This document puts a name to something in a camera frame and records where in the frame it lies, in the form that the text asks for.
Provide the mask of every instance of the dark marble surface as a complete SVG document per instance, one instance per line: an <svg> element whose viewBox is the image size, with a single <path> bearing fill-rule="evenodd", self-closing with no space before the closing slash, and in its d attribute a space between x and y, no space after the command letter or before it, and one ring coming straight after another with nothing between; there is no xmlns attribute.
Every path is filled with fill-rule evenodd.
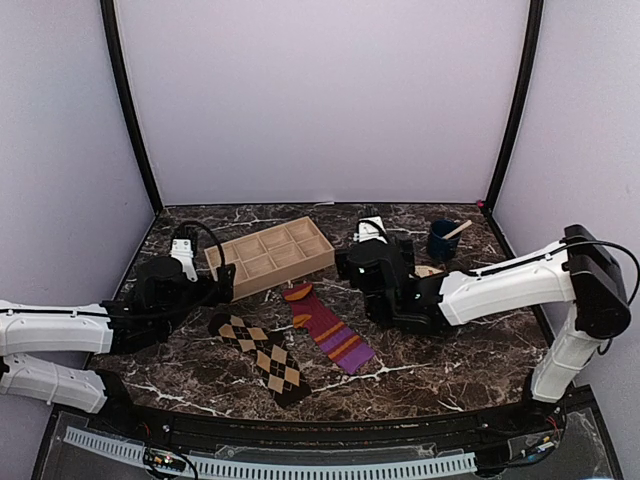
<svg viewBox="0 0 640 480"><path fill-rule="evenodd" d="M429 222L446 217L473 220L448 269L479 268L504 260L496 239L474 205L378 205L386 228L416 242L416 263L434 265L426 255ZM249 205L171 207L158 218L136 265L166 255L173 229L183 220L210 226L221 241L257 232L305 215L334 247L352 238L361 205ZM210 246L200 237L201 247ZM208 271L204 255L199 271ZM123 291L135 280L135 268ZM346 375L315 345L305 330L291 326L280 286L222 305L219 311L254 326L284 331L313 394L282 409L272 400L249 356L213 339L207 324L213 309L200 308L169 342L134 355L95 356L91 368L119 373L134 401L173 411L262 420L344 421L410 418L475 410L519 399L529 369L546 343L529 310L471 322L443 338L380 330L364 316L361 294L338 280L331 267L294 282L311 281L316 294L375 350L357 375Z"/></svg>

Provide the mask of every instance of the wooden tray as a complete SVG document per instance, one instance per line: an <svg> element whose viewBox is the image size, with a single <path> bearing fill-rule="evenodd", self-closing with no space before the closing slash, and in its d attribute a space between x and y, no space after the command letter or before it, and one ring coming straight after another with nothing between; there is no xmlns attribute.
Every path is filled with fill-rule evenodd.
<svg viewBox="0 0 640 480"><path fill-rule="evenodd" d="M222 250L227 264L236 265L234 300L335 263L333 247L309 217L223 243ZM207 248L205 255L215 272L218 248Z"/></svg>

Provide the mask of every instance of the sock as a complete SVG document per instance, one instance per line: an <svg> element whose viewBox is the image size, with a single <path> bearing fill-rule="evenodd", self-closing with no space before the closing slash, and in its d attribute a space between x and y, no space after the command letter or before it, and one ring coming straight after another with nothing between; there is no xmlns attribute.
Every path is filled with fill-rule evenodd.
<svg viewBox="0 0 640 480"><path fill-rule="evenodd" d="M318 346L347 373L354 374L375 352L325 307L305 283L285 290L284 299L293 310L293 326L306 328Z"/></svg>
<svg viewBox="0 0 640 480"><path fill-rule="evenodd" d="M284 346L281 332L266 333L239 317L219 313L209 323L209 333L254 357L258 371L276 403L286 407L311 395L298 362Z"/></svg>

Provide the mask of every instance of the dark blue container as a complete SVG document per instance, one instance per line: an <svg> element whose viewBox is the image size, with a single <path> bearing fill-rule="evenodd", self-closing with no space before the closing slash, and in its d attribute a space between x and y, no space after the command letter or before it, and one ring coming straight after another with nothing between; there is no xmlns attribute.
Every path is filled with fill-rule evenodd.
<svg viewBox="0 0 640 480"><path fill-rule="evenodd" d="M460 242L460 234L449 240L442 237L456 228L458 228L456 222L445 219L436 220L431 224L427 238L427 253L431 258L438 262L448 262L455 256Z"/></svg>

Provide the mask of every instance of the wooden handle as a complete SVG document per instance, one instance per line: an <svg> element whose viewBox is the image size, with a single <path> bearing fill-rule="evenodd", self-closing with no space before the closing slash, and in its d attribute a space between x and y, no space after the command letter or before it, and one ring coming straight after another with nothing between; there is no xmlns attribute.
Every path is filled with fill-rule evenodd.
<svg viewBox="0 0 640 480"><path fill-rule="evenodd" d="M464 222L462 225L460 225L458 228L456 228L455 230L450 231L449 233L447 233L444 237L445 240L449 240L451 237L455 237L457 234L459 234L462 230L464 230L465 228L468 228L471 226L473 222L471 220L467 220L466 222Z"/></svg>

